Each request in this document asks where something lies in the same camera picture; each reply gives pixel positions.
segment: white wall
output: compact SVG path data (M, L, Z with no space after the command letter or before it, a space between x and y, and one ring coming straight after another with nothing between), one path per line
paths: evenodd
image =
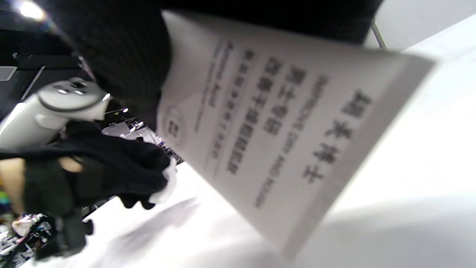
M399 51L473 14L476 0L384 0L376 25L387 47Z
M368 31L367 38L365 39L364 47L370 49L380 49L377 38L372 30Z

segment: white paper sign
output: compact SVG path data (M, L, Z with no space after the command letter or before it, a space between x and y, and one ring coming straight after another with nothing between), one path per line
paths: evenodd
M164 17L174 54L159 136L292 259L432 63Z

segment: black clothing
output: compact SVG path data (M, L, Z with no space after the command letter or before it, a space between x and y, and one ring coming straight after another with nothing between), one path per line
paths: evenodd
M155 129L171 61L160 11L192 10L360 45L382 0L35 0L99 85Z

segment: circular logo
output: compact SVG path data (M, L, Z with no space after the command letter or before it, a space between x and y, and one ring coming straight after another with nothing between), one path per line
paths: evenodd
M185 146L186 129L182 112L177 107L170 107L165 111L162 121L163 138L174 149Z

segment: ceiling light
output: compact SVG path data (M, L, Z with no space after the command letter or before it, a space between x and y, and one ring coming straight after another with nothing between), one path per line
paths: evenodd
M42 20L45 16L43 10L33 2L25 1L20 5L20 13L28 18Z

